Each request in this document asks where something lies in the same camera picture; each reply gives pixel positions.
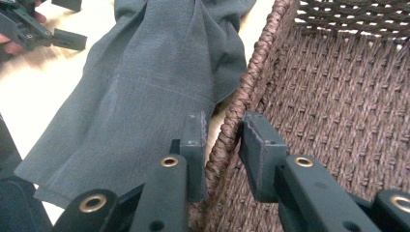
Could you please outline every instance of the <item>black plastic bracket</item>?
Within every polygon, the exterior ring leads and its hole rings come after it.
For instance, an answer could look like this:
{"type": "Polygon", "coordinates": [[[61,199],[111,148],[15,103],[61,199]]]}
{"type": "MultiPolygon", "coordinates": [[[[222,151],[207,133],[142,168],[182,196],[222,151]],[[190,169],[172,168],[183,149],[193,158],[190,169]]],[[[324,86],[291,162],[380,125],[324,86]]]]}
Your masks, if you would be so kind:
{"type": "Polygon", "coordinates": [[[391,189],[379,191],[370,217],[383,231],[410,231],[410,194],[391,189]]]}
{"type": "Polygon", "coordinates": [[[153,165],[133,216],[131,232],[188,232],[187,161],[169,155],[153,165]]]}
{"type": "Polygon", "coordinates": [[[243,122],[239,156],[252,195],[259,202],[278,202],[275,169],[284,165],[287,145],[263,115],[247,111],[243,122]]]}
{"type": "Polygon", "coordinates": [[[316,159],[289,156],[285,166],[277,171],[282,172],[278,177],[283,178],[276,183],[286,183],[276,185],[280,189],[280,220],[297,219],[302,224],[297,230],[286,231],[380,231],[316,159]]]}
{"type": "Polygon", "coordinates": [[[208,196],[205,182],[206,120],[203,112],[185,119],[179,154],[188,163],[188,200],[199,202],[208,196]]]}
{"type": "Polygon", "coordinates": [[[84,50],[87,37],[60,29],[54,29],[52,44],[72,50],[84,50]]]}
{"type": "Polygon", "coordinates": [[[79,195],[57,220],[52,231],[116,231],[118,198],[110,190],[95,189],[79,195]]]}

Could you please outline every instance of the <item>black clamp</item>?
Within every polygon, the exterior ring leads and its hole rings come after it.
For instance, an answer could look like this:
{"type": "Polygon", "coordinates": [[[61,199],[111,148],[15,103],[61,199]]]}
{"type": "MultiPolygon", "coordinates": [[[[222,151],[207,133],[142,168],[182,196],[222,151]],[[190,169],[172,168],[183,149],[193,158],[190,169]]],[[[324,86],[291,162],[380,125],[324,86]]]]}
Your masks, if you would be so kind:
{"type": "MultiPolygon", "coordinates": [[[[76,198],[53,231],[189,231],[188,201],[204,197],[203,115],[187,117],[180,140],[152,166],[147,182],[117,198],[92,190],[76,198]]],[[[410,231],[410,194],[378,192],[373,202],[349,194],[308,156],[289,156],[287,145],[260,114],[247,112],[239,134],[240,158],[259,202],[278,203],[286,232],[410,231]]]]}
{"type": "MultiPolygon", "coordinates": [[[[53,4],[74,11],[79,11],[81,1],[53,0],[53,4]]],[[[76,33],[55,29],[54,35],[36,19],[35,0],[0,0],[0,33],[26,50],[32,51],[36,46],[52,44],[73,50],[83,50],[87,37],[76,33]]],[[[0,61],[11,57],[0,47],[0,61]]]]}

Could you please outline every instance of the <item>gray cloth bag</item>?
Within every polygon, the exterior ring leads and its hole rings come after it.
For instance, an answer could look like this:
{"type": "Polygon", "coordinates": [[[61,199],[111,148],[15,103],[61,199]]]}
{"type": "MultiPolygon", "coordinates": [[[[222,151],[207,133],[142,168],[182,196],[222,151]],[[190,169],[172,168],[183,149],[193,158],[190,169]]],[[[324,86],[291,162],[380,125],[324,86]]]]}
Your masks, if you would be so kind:
{"type": "Polygon", "coordinates": [[[239,84],[238,30],[254,1],[117,0],[116,25],[15,174],[60,207],[90,189],[121,196],[143,185],[186,115],[209,119],[239,84]]]}

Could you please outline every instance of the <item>wicker basket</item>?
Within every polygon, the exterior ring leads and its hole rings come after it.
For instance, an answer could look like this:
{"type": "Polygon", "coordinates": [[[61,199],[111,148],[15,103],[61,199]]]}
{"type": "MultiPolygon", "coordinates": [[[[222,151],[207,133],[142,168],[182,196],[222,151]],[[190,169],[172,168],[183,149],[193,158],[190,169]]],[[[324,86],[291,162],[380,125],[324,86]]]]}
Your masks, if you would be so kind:
{"type": "Polygon", "coordinates": [[[277,204],[253,200],[236,153],[246,110],[349,192],[409,191],[409,36],[408,1],[277,0],[207,163],[210,199],[191,207],[190,226],[282,230],[277,204]]]}

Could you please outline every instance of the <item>hand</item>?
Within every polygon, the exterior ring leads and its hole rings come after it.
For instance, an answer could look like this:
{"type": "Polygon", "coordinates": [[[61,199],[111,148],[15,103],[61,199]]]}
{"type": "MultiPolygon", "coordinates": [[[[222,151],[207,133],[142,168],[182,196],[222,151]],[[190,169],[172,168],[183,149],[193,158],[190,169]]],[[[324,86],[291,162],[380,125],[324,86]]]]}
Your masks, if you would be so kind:
{"type": "MultiPolygon", "coordinates": [[[[41,1],[36,2],[36,7],[40,6],[42,4],[41,1]]],[[[47,19],[45,18],[44,15],[35,12],[34,18],[39,22],[39,23],[45,23],[47,19]]],[[[24,48],[17,43],[11,42],[9,38],[5,37],[4,35],[0,34],[0,44],[4,44],[4,50],[12,55],[18,55],[21,52],[24,51],[24,48]]]]}

